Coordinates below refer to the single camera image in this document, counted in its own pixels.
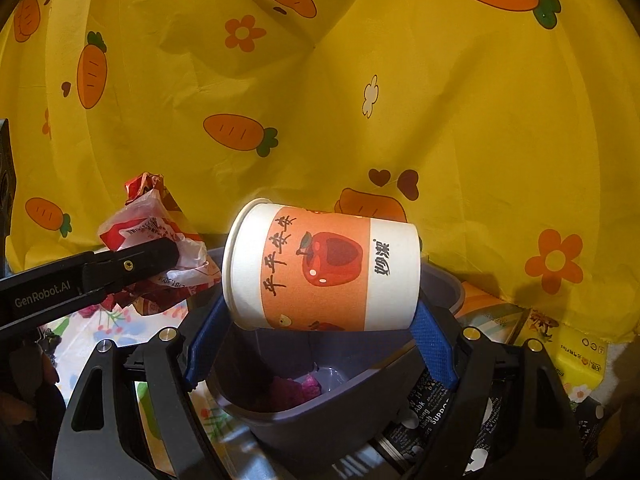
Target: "red apple illustration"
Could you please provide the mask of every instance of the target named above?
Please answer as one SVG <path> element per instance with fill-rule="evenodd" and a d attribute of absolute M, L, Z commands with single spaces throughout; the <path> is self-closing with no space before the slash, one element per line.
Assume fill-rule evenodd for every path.
<path fill-rule="evenodd" d="M 362 247 L 336 233 L 306 232 L 296 254 L 303 255 L 302 273 L 315 286 L 335 286 L 355 280 L 362 271 Z"/>

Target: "yellow backdrop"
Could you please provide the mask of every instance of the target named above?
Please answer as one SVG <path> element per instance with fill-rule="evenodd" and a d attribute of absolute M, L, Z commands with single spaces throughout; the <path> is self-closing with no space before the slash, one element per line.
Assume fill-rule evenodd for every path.
<path fill-rule="evenodd" d="M 616 0 L 22 0 L 0 34 L 15 270 L 162 173 L 418 227 L 431 261 L 609 340 L 640 319 L 640 40 Z"/>

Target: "red and white plastic bag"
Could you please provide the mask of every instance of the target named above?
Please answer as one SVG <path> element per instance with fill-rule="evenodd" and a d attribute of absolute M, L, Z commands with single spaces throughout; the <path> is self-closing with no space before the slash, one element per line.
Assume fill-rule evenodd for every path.
<path fill-rule="evenodd" d="M 170 238 L 180 257 L 175 268 L 134 283 L 102 302 L 133 304 L 143 316 L 157 314 L 220 282 L 220 268 L 164 186 L 162 175 L 143 173 L 126 183 L 127 202 L 98 229 L 98 236 L 117 251 L 157 238 Z"/>

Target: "cup rim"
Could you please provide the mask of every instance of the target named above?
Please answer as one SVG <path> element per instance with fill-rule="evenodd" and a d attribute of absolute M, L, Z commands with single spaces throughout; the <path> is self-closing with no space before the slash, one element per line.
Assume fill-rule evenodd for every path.
<path fill-rule="evenodd" d="M 233 255 L 233 247 L 236 244 L 236 238 L 238 238 L 240 226 L 242 225 L 244 218 L 249 214 L 249 211 L 251 211 L 251 209 L 253 209 L 254 206 L 257 206 L 258 204 L 270 203 L 272 202 L 268 198 L 255 198 L 240 210 L 240 212 L 236 216 L 236 219 L 231 225 L 231 229 L 229 230 L 229 234 L 226 238 L 225 243 L 225 252 L 222 257 L 222 295 L 225 298 L 226 306 L 228 306 L 229 310 L 231 311 L 234 323 L 244 330 L 252 330 L 254 329 L 254 327 L 247 327 L 238 323 L 238 319 L 240 319 L 240 317 L 238 316 L 238 310 L 236 309 L 236 303 L 234 302 L 231 287 L 231 257 Z"/>

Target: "white paper cup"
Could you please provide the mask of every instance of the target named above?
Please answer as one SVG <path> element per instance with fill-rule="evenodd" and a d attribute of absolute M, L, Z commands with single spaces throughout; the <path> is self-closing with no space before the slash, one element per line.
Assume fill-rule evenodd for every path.
<path fill-rule="evenodd" d="M 222 285 L 247 330 L 403 330 L 418 300 L 418 233 L 412 224 L 258 198 L 231 227 Z"/>

